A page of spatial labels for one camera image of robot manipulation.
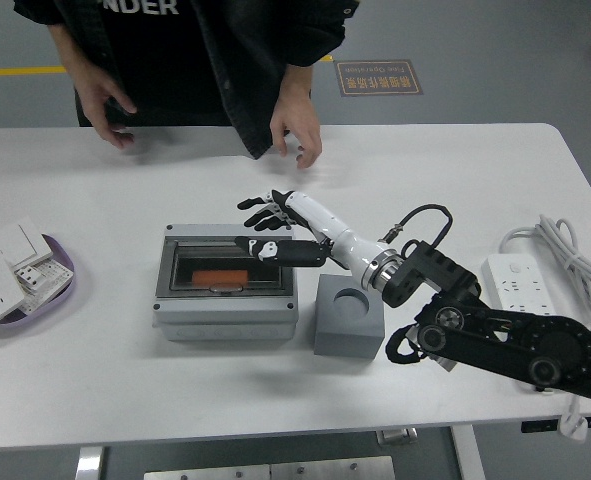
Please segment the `person's right hand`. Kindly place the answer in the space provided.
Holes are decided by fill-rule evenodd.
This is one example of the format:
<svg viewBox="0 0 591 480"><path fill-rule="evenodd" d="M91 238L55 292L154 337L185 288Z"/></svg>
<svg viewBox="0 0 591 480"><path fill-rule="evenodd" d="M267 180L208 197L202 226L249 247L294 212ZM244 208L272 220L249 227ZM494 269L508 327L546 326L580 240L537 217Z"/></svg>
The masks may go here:
<svg viewBox="0 0 591 480"><path fill-rule="evenodd" d="M137 107L123 92L118 84L102 73L83 75L74 82L80 98L82 111L90 121L96 133L106 142L119 150L123 150L134 142L130 133L123 127L109 122L106 115L106 104L110 99L116 100L119 107L127 113L134 114Z"/></svg>

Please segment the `person's left hand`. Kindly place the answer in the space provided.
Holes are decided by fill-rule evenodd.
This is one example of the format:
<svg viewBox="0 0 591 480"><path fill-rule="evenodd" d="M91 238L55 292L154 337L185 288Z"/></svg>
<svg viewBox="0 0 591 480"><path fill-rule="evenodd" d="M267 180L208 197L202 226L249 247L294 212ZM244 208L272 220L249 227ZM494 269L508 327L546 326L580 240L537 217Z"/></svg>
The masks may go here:
<svg viewBox="0 0 591 480"><path fill-rule="evenodd" d="M281 96L271 117L270 131L273 146L282 157L287 154L286 131L295 136L299 142L298 169L310 168L322 153L320 123L307 94L303 97Z"/></svg>

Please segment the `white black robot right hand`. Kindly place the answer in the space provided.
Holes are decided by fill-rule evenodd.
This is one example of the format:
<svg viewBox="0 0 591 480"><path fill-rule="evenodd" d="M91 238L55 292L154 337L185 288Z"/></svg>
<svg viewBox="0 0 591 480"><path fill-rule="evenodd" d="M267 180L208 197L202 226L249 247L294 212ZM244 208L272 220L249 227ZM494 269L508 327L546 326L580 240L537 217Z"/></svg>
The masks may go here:
<svg viewBox="0 0 591 480"><path fill-rule="evenodd" d="M262 208L244 222L246 227L262 231L300 225L315 237L313 241L261 240L245 236L235 240L242 250L263 263L319 267L330 258L350 271L362 289L379 292L402 263L394 250L381 242L359 237L334 213L304 193L272 190L263 196L240 202L237 208L247 210L257 205Z"/></svg>

